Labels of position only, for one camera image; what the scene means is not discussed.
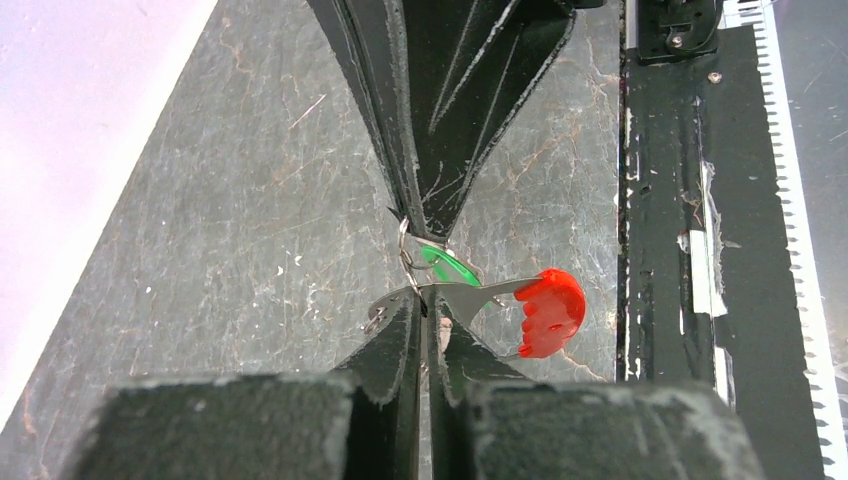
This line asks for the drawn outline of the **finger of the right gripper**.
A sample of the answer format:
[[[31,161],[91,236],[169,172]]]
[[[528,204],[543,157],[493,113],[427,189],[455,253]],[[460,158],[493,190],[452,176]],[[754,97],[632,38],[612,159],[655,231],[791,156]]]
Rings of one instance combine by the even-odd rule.
[[[401,1],[310,1],[370,134],[401,217],[424,227]]]
[[[570,39],[573,1],[406,1],[413,235],[444,242],[476,175]]]

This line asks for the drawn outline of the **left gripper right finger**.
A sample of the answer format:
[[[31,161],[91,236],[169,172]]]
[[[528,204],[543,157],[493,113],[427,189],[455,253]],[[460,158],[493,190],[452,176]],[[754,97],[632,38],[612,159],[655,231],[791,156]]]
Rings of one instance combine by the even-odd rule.
[[[741,420],[694,382],[530,379],[427,296],[437,479],[761,479]]]

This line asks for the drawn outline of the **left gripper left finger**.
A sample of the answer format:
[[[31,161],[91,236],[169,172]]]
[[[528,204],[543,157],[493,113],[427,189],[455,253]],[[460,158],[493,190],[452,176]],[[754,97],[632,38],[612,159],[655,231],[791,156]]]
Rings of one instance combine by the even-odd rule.
[[[413,479],[422,303],[399,292],[384,325],[335,368],[135,381],[111,390],[66,479]]]

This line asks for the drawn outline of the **metal key holder red handle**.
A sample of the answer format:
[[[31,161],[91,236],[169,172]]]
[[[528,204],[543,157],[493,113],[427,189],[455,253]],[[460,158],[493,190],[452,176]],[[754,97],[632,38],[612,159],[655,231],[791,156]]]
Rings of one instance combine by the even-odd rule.
[[[368,308],[364,331],[370,334],[387,324],[406,295],[418,299],[422,313],[435,320],[440,341],[447,339],[449,327],[472,329],[487,310],[504,314],[519,334],[504,360],[544,359],[563,350],[587,314],[586,295],[575,277],[549,268],[534,276],[490,285],[437,282],[396,290]]]

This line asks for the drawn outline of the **key with green tag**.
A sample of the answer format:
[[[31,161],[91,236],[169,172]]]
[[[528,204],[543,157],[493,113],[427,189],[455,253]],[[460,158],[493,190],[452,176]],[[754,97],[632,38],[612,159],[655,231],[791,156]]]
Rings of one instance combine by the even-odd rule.
[[[420,247],[421,258],[423,259],[422,263],[416,263],[406,248],[410,220],[407,216],[398,216],[398,218],[398,257],[413,292],[420,300],[421,314],[423,316],[427,316],[428,307],[416,277],[418,271],[432,271],[436,279],[441,283],[460,283],[473,287],[481,287],[483,285],[479,270],[461,260],[448,247],[447,243],[438,244],[412,236],[412,239]]]

